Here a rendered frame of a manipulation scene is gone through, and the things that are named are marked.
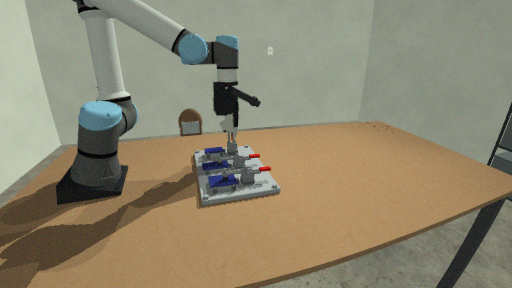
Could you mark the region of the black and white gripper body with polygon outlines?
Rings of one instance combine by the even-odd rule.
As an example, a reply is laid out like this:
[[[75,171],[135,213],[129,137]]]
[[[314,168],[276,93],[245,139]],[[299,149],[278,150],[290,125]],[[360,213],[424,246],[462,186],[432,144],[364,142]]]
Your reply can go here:
[[[219,83],[219,84],[215,84]],[[231,85],[231,86],[227,86]],[[213,82],[213,104],[216,102],[215,113],[217,116],[227,116],[227,114],[232,114],[235,111],[235,105],[237,105],[239,111],[238,97],[231,94],[233,88],[232,86],[238,85],[238,81],[236,82]],[[226,87],[228,87],[226,89]],[[222,112],[221,112],[222,105]]]

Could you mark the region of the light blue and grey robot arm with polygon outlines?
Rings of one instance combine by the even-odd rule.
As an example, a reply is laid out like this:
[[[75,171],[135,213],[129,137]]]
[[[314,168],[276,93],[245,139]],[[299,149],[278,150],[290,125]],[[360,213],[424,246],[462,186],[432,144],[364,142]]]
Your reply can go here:
[[[203,64],[217,64],[219,82],[238,80],[238,39],[220,35],[216,42],[205,42],[139,0],[72,1],[86,24],[99,96],[80,109],[71,178],[84,186],[107,186],[121,177],[119,137],[138,120],[138,110],[124,88],[113,19],[182,57],[184,65],[197,65],[205,58]]]

